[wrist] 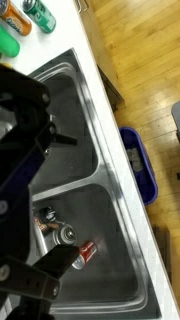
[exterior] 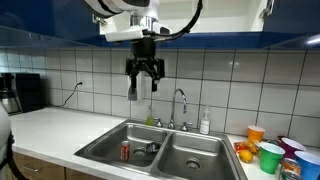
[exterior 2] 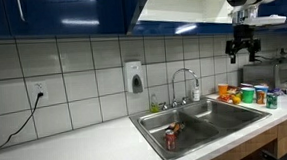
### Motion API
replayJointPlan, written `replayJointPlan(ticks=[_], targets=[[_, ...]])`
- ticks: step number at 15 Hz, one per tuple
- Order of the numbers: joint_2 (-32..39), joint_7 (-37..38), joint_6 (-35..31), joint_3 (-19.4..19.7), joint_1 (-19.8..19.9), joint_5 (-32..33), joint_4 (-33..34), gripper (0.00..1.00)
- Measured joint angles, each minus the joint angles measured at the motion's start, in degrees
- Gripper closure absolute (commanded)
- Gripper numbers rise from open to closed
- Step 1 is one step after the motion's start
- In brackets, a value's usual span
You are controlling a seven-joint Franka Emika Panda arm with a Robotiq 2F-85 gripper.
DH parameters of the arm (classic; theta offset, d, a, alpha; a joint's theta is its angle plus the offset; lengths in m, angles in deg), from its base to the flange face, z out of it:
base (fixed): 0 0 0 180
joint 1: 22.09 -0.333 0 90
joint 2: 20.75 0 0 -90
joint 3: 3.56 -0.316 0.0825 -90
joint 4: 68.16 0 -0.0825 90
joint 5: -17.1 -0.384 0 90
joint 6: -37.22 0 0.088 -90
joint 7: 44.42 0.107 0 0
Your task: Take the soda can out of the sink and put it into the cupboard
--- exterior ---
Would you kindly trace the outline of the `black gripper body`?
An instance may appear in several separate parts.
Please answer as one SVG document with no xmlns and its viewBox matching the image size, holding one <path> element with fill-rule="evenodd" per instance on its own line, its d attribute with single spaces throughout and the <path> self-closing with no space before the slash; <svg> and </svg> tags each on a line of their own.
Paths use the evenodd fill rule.
<svg viewBox="0 0 320 180">
<path fill-rule="evenodd" d="M 156 54 L 156 43 L 153 38 L 142 38 L 138 40 L 132 40 L 132 53 L 133 58 L 126 59 L 126 70 L 125 74 L 130 77 L 130 71 L 133 65 L 140 66 L 140 72 L 146 72 L 146 66 L 153 66 L 158 74 L 159 79 L 165 77 L 164 60 L 157 59 Z"/>
</svg>

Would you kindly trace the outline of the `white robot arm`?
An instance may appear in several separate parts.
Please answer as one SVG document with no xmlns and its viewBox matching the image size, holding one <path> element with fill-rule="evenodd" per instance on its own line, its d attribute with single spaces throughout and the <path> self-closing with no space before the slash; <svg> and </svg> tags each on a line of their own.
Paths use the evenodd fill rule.
<svg viewBox="0 0 320 180">
<path fill-rule="evenodd" d="M 108 42 L 129 40 L 133 58 L 126 60 L 125 74 L 130 77 L 130 93 L 137 88 L 137 75 L 146 72 L 152 79 L 151 89 L 157 90 L 161 78 L 165 77 L 164 61 L 156 59 L 156 39 L 169 35 L 170 29 L 159 23 L 159 0 L 84 0 L 96 17 L 108 19 L 123 12 L 130 14 L 130 26 L 105 34 Z"/>
</svg>

